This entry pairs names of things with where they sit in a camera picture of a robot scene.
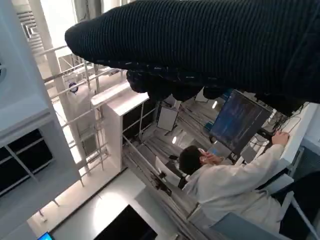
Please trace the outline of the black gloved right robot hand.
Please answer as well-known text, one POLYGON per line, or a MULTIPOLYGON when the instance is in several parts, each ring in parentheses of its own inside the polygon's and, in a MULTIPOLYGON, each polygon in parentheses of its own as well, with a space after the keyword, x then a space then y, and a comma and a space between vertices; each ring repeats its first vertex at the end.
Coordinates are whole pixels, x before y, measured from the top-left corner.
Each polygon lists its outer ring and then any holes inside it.
POLYGON ((70 27, 69 49, 157 101, 235 89, 279 111, 320 101, 317 0, 137 0, 70 27))

